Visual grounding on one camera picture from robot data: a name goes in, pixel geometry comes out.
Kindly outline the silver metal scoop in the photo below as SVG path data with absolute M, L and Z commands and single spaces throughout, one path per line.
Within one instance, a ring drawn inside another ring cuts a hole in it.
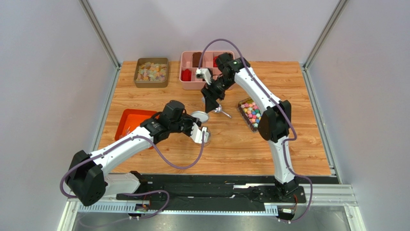
M 225 116 L 227 116 L 228 118 L 232 119 L 232 116 L 229 115 L 228 113 L 226 113 L 226 112 L 222 109 L 222 105 L 221 105 L 221 104 L 219 104 L 218 107 L 217 107 L 215 110 L 213 110 L 213 112 L 214 112 L 214 113 L 222 113 L 222 114 L 224 114 Z

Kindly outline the white jar lid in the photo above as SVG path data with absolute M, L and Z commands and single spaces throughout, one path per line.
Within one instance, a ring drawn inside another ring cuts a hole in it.
M 194 111 L 191 116 L 198 118 L 201 123 L 206 123 L 209 121 L 209 114 L 203 111 Z

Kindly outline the green tin of star candies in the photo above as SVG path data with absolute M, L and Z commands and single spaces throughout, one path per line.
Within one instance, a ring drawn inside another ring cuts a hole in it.
M 251 132 L 258 132 L 262 113 L 257 104 L 251 98 L 247 98 L 238 102 L 237 110 Z

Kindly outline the orange tray of lollipops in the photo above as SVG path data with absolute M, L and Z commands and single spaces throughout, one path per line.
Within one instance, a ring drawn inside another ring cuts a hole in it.
M 144 120 L 149 119 L 156 111 L 140 110 L 140 109 L 126 109 L 120 118 L 117 131 L 115 134 L 115 141 L 130 134 L 136 127 L 138 127 Z

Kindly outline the bronze tin of gummy candies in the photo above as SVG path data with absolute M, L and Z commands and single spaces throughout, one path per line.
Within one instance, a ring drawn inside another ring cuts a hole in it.
M 165 57 L 139 58 L 133 81 L 137 88 L 166 88 L 169 61 Z

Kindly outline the clear glass jar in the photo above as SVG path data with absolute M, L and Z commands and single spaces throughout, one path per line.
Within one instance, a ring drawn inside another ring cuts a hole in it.
M 208 127 L 202 127 L 202 131 L 205 132 L 205 142 L 204 146 L 208 146 L 211 143 L 212 133 Z

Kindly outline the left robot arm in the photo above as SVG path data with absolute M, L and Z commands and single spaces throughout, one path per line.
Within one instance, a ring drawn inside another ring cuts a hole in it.
M 209 141 L 210 133 L 200 118 L 189 115 L 179 101 L 170 101 L 163 111 L 144 120 L 128 135 L 91 153 L 84 150 L 74 154 L 69 170 L 60 181 L 60 191 L 68 198 L 77 198 L 84 206 L 95 204 L 104 196 L 124 194 L 131 196 L 142 184 L 134 173 L 112 174 L 111 171 L 133 155 L 156 146 L 172 133 L 183 133 L 201 145 Z

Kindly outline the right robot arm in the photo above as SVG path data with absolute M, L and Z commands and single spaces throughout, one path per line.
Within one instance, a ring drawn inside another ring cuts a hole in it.
M 293 171 L 288 141 L 289 132 L 294 131 L 291 123 L 292 106 L 288 100 L 282 101 L 276 97 L 260 81 L 251 65 L 243 58 L 234 59 L 229 53 L 223 53 L 216 59 L 221 72 L 216 79 L 207 68 L 198 68 L 197 78 L 205 80 L 201 90 L 205 99 L 205 111 L 211 112 L 219 107 L 219 101 L 225 98 L 225 92 L 232 85 L 237 84 L 256 103 L 261 119 L 258 124 L 260 136 L 269 144 L 274 162 L 275 186 L 279 195 L 285 197 L 297 188 L 296 174 Z

